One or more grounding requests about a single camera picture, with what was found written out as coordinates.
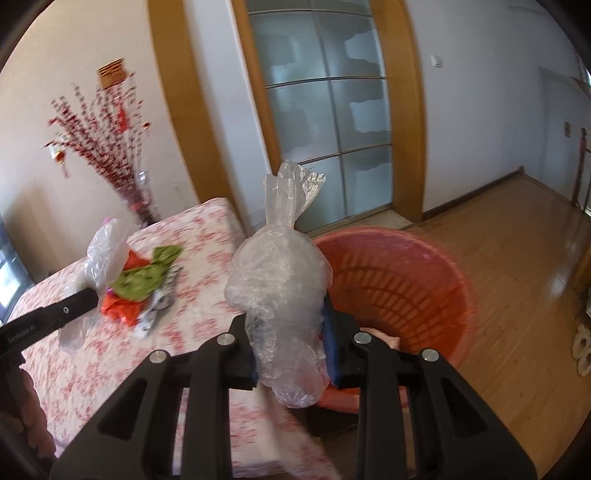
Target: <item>light switch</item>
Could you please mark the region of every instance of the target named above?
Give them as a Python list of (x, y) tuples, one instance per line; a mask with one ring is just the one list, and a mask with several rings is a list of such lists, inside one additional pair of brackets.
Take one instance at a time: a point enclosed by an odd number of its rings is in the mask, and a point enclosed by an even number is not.
[(441, 59), (441, 57), (438, 57), (437, 55), (431, 55), (431, 66), (437, 67), (438, 69), (442, 69), (443, 60)]

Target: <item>orange cloth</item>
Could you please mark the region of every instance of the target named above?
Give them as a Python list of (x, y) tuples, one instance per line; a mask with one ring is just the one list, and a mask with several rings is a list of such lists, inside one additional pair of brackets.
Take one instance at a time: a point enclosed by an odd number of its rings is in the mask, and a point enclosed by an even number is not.
[(125, 262), (125, 265), (123, 266), (123, 271), (131, 270), (132, 268), (146, 267), (148, 265), (150, 265), (150, 260), (141, 258), (132, 249), (129, 249), (129, 256), (127, 257), (127, 262)]
[[(127, 257), (127, 262), (125, 263), (123, 270), (145, 267), (149, 264), (149, 260), (141, 258), (132, 249), (129, 249), (129, 256)], [(144, 309), (146, 302), (147, 300), (125, 300), (114, 293), (107, 293), (102, 307), (100, 308), (100, 312), (114, 322), (122, 321), (127, 326), (133, 327), (138, 323), (138, 316)]]
[(138, 316), (145, 304), (146, 300), (130, 301), (122, 299), (114, 293), (107, 293), (100, 312), (113, 321), (121, 320), (127, 326), (133, 327), (138, 323)]

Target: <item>hand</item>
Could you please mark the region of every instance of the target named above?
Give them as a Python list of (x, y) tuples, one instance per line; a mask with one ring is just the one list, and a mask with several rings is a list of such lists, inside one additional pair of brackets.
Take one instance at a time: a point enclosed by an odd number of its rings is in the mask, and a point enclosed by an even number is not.
[(22, 433), (24, 423), (28, 429), (29, 447), (37, 450), (39, 458), (48, 458), (56, 452), (56, 443), (51, 433), (47, 431), (47, 417), (35, 392), (33, 379), (24, 370), (21, 370), (21, 374), (27, 390), (27, 398), (21, 406), (22, 421), (2, 411), (0, 411), (0, 419), (16, 434)]

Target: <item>table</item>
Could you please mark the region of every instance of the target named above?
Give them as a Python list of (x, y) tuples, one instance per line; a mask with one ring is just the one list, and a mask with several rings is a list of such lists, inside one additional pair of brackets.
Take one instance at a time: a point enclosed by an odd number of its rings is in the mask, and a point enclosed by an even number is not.
[[(210, 200), (131, 235), (129, 245), (144, 258), (151, 258), (159, 245), (183, 246), (177, 301), (150, 335), (135, 338), (125, 325), (104, 319), (74, 356), (59, 350), (57, 332), (24, 352), (24, 368), (35, 381), (58, 453), (150, 352), (179, 355), (227, 331), (240, 312), (226, 304), (223, 289), (232, 255), (243, 240), (226, 199)], [(12, 318), (63, 299), (64, 288), (81, 268), (82, 260), (28, 290)], [(179, 436), (183, 416), (181, 405)], [(235, 476), (287, 471), (302, 479), (340, 478), (322, 447), (265, 388), (230, 392), (230, 435)], [(176, 469), (179, 461), (177, 450)]]

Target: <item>green cloth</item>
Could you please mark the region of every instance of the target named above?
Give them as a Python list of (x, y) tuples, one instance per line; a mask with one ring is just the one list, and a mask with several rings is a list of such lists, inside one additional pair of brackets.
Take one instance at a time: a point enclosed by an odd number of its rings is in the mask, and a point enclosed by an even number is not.
[(154, 290), (160, 288), (168, 268), (182, 251), (183, 248), (179, 245), (154, 248), (152, 263), (121, 272), (111, 284), (113, 292), (122, 299), (144, 301)]

